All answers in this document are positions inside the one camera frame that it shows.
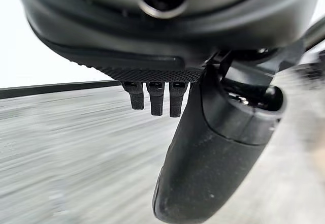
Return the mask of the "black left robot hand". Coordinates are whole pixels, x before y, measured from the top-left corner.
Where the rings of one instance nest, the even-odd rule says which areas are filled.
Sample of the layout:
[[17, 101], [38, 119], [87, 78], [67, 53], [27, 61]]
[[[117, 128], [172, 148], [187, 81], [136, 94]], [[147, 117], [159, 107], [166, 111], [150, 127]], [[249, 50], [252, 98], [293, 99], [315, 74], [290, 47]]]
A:
[[132, 108], [180, 119], [152, 200], [203, 223], [234, 194], [286, 109], [274, 76], [324, 40], [318, 0], [21, 0], [38, 39], [119, 81]]

